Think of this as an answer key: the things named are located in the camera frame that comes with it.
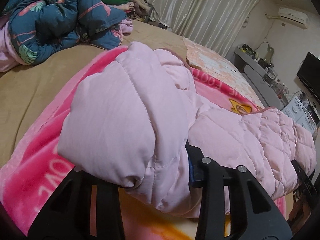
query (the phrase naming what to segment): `television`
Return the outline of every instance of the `television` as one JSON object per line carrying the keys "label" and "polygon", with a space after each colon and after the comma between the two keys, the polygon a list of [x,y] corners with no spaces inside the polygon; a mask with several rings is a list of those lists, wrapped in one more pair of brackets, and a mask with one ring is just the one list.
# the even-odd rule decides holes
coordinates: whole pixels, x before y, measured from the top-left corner
{"label": "television", "polygon": [[297,76],[320,104],[320,60],[308,52]]}

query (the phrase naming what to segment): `bed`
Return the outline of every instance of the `bed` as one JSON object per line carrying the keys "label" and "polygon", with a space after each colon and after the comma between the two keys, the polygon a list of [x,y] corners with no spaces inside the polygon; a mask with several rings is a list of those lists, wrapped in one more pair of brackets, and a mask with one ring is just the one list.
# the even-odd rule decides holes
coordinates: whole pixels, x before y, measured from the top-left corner
{"label": "bed", "polygon": [[[133,25],[133,32],[124,36],[123,45],[140,41],[152,49],[171,49],[183,59],[187,58],[190,50],[196,50],[183,37],[167,30],[138,21],[134,21]],[[0,167],[10,159],[20,139],[66,82],[101,52],[103,49],[94,46],[78,45],[52,55],[40,65],[20,65],[6,73],[0,73]],[[205,66],[202,70],[212,76],[222,73],[206,69]],[[159,235],[159,239],[194,239],[196,220],[162,214],[144,206],[123,191],[120,191],[120,202],[122,212],[127,217],[135,217],[137,223],[151,228],[153,233]]]}

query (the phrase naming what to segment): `curtain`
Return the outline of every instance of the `curtain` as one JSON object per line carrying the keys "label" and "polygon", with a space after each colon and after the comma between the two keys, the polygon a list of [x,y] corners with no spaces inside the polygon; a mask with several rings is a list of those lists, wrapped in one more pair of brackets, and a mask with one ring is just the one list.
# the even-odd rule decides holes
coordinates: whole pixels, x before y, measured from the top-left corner
{"label": "curtain", "polygon": [[151,20],[225,56],[259,0],[148,0]]}

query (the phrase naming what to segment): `blue duvet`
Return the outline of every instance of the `blue duvet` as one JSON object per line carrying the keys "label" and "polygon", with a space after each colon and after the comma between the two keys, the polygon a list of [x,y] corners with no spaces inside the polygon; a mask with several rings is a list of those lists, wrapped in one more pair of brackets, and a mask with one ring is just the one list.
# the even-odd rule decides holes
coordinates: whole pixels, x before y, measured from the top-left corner
{"label": "blue duvet", "polygon": [[120,22],[125,12],[100,0],[10,0],[11,42],[29,65],[44,62],[53,53],[80,42],[103,49],[120,45]]}

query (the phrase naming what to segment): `air conditioner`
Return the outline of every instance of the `air conditioner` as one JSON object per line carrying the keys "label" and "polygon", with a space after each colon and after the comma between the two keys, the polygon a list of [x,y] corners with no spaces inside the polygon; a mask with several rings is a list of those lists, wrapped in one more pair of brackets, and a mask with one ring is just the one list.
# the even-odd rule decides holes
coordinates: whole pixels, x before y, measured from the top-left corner
{"label": "air conditioner", "polygon": [[309,18],[303,12],[299,12],[299,11],[285,8],[285,7],[280,7],[279,8],[279,17],[284,22],[293,24],[293,25],[298,26],[304,30],[306,30],[308,28]]}

